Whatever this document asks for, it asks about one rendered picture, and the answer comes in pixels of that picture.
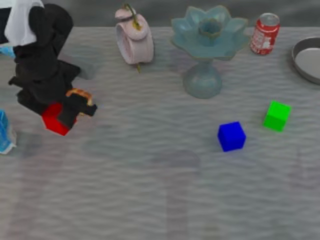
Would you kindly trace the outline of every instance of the alarm clock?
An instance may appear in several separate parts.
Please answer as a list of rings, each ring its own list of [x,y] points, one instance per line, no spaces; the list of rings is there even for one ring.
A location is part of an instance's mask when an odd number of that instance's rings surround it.
[[[146,19],[136,11],[121,8],[116,11],[115,18],[119,22],[115,26],[117,45],[124,61],[129,65],[150,63],[154,58],[154,42]],[[139,25],[135,27],[134,17]]]

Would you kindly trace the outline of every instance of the can lid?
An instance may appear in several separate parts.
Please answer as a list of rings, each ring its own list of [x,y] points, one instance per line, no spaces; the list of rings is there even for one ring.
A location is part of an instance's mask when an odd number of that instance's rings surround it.
[[[260,22],[265,26],[277,26],[280,23],[280,19],[274,13],[264,13],[259,17]]]

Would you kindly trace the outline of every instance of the round metal tray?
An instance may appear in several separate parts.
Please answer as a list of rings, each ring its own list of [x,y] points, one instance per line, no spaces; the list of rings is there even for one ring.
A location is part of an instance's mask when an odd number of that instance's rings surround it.
[[[299,41],[292,49],[293,64],[307,80],[320,85],[320,37]]]

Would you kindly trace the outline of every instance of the red soda can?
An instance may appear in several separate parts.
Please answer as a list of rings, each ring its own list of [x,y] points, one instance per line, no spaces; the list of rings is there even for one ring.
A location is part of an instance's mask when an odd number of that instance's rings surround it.
[[[256,21],[250,48],[259,55],[267,55],[274,49],[280,28],[280,19],[273,13],[264,13]]]

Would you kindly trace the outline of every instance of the gray wall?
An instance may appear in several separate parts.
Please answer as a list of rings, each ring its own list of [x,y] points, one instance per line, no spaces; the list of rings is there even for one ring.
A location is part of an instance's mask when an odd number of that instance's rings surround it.
[[[77,26],[114,26],[114,12],[122,0],[43,0],[59,4],[72,14]],[[169,26],[170,19],[182,17],[187,6],[209,9],[223,4],[232,16],[244,17],[253,25],[260,14],[279,15],[288,27],[320,27],[320,0],[130,0],[151,26]]]

